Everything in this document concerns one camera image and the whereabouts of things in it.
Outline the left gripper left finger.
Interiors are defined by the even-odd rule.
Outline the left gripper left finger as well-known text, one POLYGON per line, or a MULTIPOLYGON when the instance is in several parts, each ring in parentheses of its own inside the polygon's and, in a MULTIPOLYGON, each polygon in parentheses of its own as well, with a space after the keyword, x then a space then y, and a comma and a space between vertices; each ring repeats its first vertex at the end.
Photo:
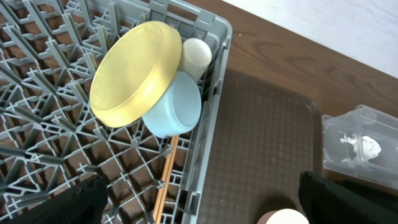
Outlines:
POLYGON ((107 203, 106 182, 96 174, 5 224, 99 224, 107 203))

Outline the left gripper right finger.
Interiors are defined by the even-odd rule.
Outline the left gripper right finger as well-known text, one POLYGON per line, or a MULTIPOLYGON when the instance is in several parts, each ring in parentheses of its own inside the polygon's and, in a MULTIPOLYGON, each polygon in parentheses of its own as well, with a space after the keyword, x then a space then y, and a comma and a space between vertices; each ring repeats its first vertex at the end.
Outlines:
POLYGON ((300 174, 298 197, 310 223, 397 224, 397 209, 380 206, 309 170, 300 174))

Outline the white bowl with food scraps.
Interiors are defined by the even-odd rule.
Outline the white bowl with food scraps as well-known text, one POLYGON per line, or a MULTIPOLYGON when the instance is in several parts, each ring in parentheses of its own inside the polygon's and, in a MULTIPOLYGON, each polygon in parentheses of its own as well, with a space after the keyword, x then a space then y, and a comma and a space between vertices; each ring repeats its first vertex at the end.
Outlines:
POLYGON ((285 208, 265 213, 257 224, 309 224, 309 221, 300 212, 285 208))

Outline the light blue bowl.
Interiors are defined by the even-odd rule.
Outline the light blue bowl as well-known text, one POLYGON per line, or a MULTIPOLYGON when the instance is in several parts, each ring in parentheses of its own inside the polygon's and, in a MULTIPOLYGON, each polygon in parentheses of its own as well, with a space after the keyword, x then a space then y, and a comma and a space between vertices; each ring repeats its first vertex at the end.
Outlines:
POLYGON ((158 102, 143 116, 148 130, 158 138, 191 131, 201 114, 201 95, 194 79, 177 72, 158 102))

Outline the yellow plate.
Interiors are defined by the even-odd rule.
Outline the yellow plate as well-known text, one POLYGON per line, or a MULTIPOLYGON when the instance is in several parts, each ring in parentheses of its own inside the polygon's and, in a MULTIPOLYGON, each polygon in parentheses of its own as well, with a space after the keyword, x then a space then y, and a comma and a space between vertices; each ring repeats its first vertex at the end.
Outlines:
POLYGON ((119 128, 144 115, 164 94, 180 62, 177 29, 149 21, 125 33, 98 65, 90 108, 106 126, 119 128))

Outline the white plastic cup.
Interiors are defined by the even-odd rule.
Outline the white plastic cup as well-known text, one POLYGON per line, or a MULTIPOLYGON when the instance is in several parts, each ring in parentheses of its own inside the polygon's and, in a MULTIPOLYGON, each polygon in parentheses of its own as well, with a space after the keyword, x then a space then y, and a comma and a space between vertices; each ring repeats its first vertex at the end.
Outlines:
POLYGON ((211 49, 201 39, 190 38, 183 42, 178 71, 186 72, 198 83, 212 60, 211 49))

